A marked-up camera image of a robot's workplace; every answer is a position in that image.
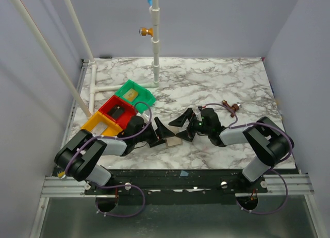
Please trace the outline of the orange knob on pipe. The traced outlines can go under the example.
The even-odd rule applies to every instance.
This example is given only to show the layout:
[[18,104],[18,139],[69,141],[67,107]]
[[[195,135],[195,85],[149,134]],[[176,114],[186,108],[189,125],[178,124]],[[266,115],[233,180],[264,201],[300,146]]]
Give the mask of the orange knob on pipe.
[[146,28],[146,27],[141,27],[139,29],[139,34],[143,37],[145,36],[153,36],[153,28]]

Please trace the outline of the yellow card in green bin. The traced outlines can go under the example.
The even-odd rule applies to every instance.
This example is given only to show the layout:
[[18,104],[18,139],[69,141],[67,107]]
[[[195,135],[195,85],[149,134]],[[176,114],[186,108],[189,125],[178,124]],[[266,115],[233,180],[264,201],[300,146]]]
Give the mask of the yellow card in green bin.
[[123,95],[123,98],[126,99],[127,101],[133,102],[138,95],[139,95],[138,91],[131,88]]

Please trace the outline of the beige card holder wallet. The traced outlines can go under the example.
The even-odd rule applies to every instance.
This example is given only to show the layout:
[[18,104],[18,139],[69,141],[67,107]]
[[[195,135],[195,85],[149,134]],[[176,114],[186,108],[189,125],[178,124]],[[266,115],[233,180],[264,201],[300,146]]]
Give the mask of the beige card holder wallet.
[[182,139],[178,138],[178,137],[170,137],[170,138],[166,138],[166,144],[168,147],[174,147],[177,145],[181,145]]

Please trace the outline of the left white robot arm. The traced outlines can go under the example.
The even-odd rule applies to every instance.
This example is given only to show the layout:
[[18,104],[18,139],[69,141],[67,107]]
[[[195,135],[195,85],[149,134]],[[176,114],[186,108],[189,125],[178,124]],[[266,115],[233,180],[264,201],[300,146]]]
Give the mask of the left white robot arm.
[[103,155],[126,156],[138,143],[147,142],[155,147],[175,136],[159,118],[154,118],[157,129],[150,122],[145,123],[140,116],[132,116],[126,128],[115,137],[104,135],[94,136],[91,132],[81,129],[56,154],[54,161],[64,170],[67,176],[76,181],[89,181],[96,184],[103,194],[114,189],[114,181],[109,170],[97,164]]

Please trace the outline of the white slanted pole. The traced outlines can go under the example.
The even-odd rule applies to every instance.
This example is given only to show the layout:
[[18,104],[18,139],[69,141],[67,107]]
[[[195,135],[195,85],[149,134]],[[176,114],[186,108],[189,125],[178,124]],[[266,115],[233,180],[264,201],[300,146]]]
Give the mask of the white slanted pole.
[[78,103],[82,111],[84,112],[87,118],[92,116],[89,108],[84,103],[83,99],[81,98],[80,94],[78,93],[77,89],[74,87],[73,83],[71,82],[69,76],[61,66],[60,62],[58,61],[57,57],[55,56],[54,52],[52,51],[51,47],[49,46],[48,42],[46,41],[45,37],[43,36],[42,32],[40,31],[39,27],[37,26],[36,22],[33,20],[32,16],[30,15],[29,11],[25,7],[22,0],[10,0],[11,3],[16,8],[17,12],[20,14],[23,21],[28,26],[29,30],[39,43],[40,47],[44,51],[45,55],[47,56],[48,60],[56,70],[57,74],[60,76],[61,80],[65,83],[66,87],[70,90],[73,98]]

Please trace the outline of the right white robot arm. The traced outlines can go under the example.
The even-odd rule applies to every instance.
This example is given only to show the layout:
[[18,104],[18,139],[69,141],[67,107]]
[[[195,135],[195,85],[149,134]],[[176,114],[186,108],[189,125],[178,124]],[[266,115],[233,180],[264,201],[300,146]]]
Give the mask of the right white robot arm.
[[264,116],[254,123],[238,126],[223,126],[213,108],[201,108],[201,118],[188,108],[181,116],[169,122],[170,126],[182,128],[186,121],[188,126],[176,134],[185,141],[193,141],[200,133],[208,136],[214,146],[226,147],[234,144],[249,144],[255,153],[253,160],[242,170],[237,180],[238,189],[250,192],[263,174],[278,163],[285,161],[292,154],[294,142],[268,117]]

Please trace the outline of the green plastic bin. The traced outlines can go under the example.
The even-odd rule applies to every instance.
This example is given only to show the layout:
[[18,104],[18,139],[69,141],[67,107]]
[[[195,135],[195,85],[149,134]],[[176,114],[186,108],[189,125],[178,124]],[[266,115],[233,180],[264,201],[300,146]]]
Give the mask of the green plastic bin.
[[131,104],[132,106],[141,101],[151,107],[156,102],[156,98],[149,90],[132,80],[125,82],[115,92],[115,95]]

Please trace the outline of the white card in yellow bin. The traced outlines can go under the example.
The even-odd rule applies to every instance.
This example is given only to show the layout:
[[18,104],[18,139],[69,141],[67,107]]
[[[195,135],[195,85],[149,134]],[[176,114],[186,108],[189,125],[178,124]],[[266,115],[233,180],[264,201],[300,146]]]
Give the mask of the white card in yellow bin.
[[105,132],[107,128],[108,128],[107,124],[105,124],[103,122],[99,122],[97,125],[95,125],[95,127],[92,128],[91,133],[94,136],[99,136],[99,135],[102,135],[103,132]]

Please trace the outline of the black object in red bin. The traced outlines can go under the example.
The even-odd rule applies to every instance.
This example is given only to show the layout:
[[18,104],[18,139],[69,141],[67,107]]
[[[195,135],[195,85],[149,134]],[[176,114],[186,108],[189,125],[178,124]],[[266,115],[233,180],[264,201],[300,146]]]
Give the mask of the black object in red bin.
[[119,119],[125,113],[125,109],[119,105],[115,105],[107,114],[114,120]]

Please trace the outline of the black table front rail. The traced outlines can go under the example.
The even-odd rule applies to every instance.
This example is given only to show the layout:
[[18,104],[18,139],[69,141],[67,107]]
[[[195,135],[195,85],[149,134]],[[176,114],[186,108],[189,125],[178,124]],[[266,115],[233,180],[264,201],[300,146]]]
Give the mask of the black table front rail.
[[234,205],[237,196],[266,193],[260,177],[250,183],[239,169],[112,169],[106,189],[92,186],[88,196],[114,198],[120,205]]

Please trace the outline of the yellow plastic bin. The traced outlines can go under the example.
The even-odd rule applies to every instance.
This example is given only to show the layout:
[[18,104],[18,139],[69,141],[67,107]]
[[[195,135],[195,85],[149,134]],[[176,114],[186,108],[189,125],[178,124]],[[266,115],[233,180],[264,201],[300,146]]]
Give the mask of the yellow plastic bin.
[[116,122],[108,119],[98,111],[85,122],[81,129],[89,131],[94,136],[103,135],[108,137],[114,137],[123,130]]

